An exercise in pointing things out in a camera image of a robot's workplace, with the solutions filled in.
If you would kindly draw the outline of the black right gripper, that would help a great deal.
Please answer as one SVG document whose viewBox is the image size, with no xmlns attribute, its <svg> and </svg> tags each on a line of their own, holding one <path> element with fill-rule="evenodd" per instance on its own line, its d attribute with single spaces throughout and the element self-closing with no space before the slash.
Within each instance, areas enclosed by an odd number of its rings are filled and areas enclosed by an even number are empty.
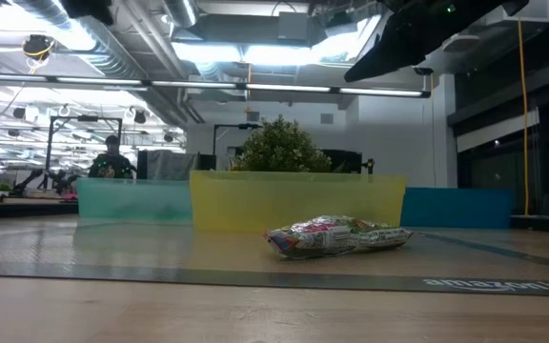
<svg viewBox="0 0 549 343">
<path fill-rule="evenodd" d="M 344 80 L 356 82 L 419 64 L 465 28 L 465 8 L 459 1 L 410 1 L 388 19 L 379 40 Z"/>
</svg>

